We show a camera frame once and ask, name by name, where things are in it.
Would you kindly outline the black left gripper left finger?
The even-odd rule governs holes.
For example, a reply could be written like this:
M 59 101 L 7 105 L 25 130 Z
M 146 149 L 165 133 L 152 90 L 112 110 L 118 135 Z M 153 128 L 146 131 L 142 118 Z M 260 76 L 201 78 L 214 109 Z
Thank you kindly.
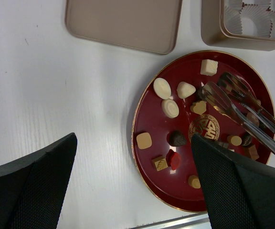
M 0 229 L 57 227 L 76 150 L 70 133 L 0 166 Z

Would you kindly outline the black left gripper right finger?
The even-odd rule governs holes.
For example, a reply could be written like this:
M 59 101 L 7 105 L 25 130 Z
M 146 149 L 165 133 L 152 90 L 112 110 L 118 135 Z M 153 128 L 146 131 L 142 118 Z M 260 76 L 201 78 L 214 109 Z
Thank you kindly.
M 191 149 L 213 229 L 275 229 L 275 168 L 194 134 Z

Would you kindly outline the red lips chocolate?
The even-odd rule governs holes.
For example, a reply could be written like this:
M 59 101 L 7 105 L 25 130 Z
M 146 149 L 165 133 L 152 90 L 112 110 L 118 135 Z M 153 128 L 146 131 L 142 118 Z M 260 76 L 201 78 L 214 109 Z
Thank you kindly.
M 181 164 L 181 156 L 179 153 L 170 149 L 166 155 L 166 161 L 168 166 L 171 167 L 172 170 L 176 170 Z

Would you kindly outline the dark strawberry chocolate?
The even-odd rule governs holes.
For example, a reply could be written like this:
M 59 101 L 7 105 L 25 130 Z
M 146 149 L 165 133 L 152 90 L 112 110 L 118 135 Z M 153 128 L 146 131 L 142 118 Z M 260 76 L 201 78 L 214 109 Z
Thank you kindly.
M 175 130 L 170 133 L 168 143 L 171 146 L 180 147 L 187 144 L 187 139 L 182 132 Z

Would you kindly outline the tan shell chocolate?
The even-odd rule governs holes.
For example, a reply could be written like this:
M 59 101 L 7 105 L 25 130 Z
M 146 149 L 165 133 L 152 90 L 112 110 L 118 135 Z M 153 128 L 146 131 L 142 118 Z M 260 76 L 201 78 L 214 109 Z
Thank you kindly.
M 190 106 L 190 110 L 198 115 L 202 115 L 206 112 L 207 110 L 207 105 L 205 101 L 197 101 L 194 102 L 191 106 Z

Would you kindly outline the metal serving tongs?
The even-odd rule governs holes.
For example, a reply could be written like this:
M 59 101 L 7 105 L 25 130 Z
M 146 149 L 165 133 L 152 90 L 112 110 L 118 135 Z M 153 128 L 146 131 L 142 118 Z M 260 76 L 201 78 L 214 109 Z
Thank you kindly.
M 218 82 L 202 86 L 203 100 L 220 114 L 230 118 L 275 154 L 275 140 L 246 118 L 238 106 L 253 113 L 275 135 L 275 117 L 257 102 L 249 88 L 237 75 L 224 72 Z

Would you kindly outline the dark fluted round chocolate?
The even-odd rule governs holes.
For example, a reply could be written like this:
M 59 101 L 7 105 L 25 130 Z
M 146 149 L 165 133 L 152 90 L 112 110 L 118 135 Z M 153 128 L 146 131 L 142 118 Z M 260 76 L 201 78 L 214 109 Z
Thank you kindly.
M 202 101 L 202 100 L 203 100 L 203 95 L 202 95 L 202 87 L 201 87 L 196 91 L 196 101 Z

